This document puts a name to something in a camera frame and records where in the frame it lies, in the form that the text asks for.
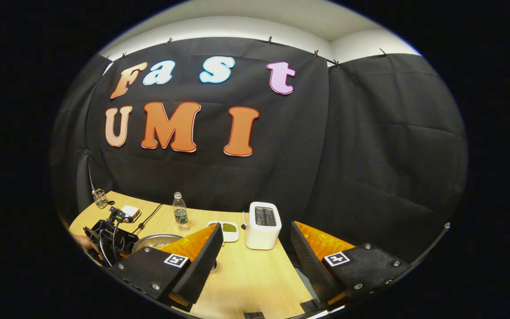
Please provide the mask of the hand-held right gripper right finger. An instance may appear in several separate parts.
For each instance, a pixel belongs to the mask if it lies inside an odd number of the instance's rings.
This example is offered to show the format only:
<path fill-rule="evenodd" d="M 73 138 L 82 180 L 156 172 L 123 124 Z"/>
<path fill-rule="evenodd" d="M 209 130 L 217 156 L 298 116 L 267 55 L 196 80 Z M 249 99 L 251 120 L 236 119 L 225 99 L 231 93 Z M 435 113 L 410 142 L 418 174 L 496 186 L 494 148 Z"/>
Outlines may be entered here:
<path fill-rule="evenodd" d="M 318 301 L 329 306 L 366 300 L 411 268 L 374 244 L 353 245 L 298 221 L 291 223 L 290 240 Z"/>

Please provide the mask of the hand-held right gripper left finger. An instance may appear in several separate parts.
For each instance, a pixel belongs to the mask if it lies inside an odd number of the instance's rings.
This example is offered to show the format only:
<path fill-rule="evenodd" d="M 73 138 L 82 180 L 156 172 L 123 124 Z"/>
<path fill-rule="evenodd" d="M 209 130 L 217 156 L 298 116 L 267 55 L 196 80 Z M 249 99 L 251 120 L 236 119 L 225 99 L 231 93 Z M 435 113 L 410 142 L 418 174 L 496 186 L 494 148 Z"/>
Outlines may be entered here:
<path fill-rule="evenodd" d="M 216 222 L 164 248 L 142 248 L 113 265 L 111 274 L 160 303 L 191 307 L 204 289 L 223 241 L 221 223 Z"/>

